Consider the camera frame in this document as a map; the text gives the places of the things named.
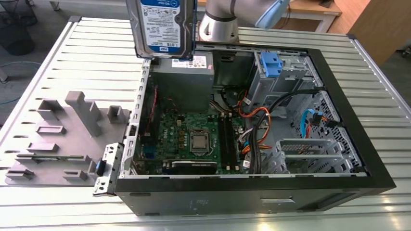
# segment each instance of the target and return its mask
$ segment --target white label sticker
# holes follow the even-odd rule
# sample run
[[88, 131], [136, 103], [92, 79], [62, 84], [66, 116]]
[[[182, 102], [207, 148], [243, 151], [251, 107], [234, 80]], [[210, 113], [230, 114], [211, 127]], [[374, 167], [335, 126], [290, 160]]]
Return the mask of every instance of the white label sticker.
[[206, 56], [194, 56], [192, 61], [180, 61], [178, 59], [172, 59], [172, 67], [180, 68], [207, 68], [207, 58]]
[[247, 161], [247, 160], [244, 160], [244, 161], [243, 161], [243, 167], [250, 168], [250, 165], [251, 165], [251, 162]]
[[246, 103], [247, 105], [251, 104], [251, 100], [250, 100], [247, 97], [244, 98], [244, 103]]
[[180, 8], [142, 5], [146, 40], [148, 46], [158, 46], [158, 51], [180, 47], [180, 26], [174, 18]]

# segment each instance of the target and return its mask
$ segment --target motherboard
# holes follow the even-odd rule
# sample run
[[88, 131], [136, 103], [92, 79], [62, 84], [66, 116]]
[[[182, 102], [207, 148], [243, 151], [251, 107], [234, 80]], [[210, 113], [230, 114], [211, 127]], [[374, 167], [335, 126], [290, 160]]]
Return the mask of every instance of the motherboard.
[[239, 144], [243, 119], [231, 114], [166, 113], [156, 146], [146, 145], [138, 172], [164, 174], [240, 174]]

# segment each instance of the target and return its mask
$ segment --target slotted metal workbench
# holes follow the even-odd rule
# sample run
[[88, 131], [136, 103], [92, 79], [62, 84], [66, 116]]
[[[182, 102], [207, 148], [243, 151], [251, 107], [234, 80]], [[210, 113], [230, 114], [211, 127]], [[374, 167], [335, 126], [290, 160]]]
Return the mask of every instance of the slotted metal workbench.
[[4, 184], [42, 99], [64, 101], [82, 90], [99, 107], [132, 109], [142, 60], [128, 21], [70, 22], [0, 130], [0, 228], [44, 230], [409, 230], [411, 227], [411, 110], [357, 40], [345, 35], [240, 28], [240, 42], [315, 48], [334, 71], [397, 188], [317, 213], [203, 217], [136, 217], [118, 197], [92, 197], [91, 187]]

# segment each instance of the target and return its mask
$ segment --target blue hard drive label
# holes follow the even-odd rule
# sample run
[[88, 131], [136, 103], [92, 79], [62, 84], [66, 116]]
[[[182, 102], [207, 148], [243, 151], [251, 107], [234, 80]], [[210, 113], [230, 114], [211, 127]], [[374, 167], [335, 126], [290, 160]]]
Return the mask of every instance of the blue hard drive label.
[[142, 0], [146, 41], [155, 52], [176, 52], [180, 48], [179, 0]]

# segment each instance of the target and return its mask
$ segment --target red wire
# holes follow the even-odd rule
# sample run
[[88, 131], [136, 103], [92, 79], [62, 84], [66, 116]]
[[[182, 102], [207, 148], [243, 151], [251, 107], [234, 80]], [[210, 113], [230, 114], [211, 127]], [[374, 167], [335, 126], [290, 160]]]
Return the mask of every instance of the red wire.
[[154, 117], [154, 112], [155, 112], [155, 103], [156, 103], [156, 96], [158, 96], [158, 94], [156, 94], [156, 87], [155, 87], [155, 89], [154, 89], [155, 91], [154, 91], [154, 105], [152, 105], [152, 111], [150, 112], [150, 118], [148, 118], [148, 124], [147, 124], [147, 128], [146, 128], [146, 132], [148, 132], [148, 128], [150, 128], [150, 123], [152, 122], [152, 117]]
[[310, 133], [311, 133], [311, 123], [309, 124], [309, 127], [306, 129], [306, 137], [305, 138], [310, 137]]

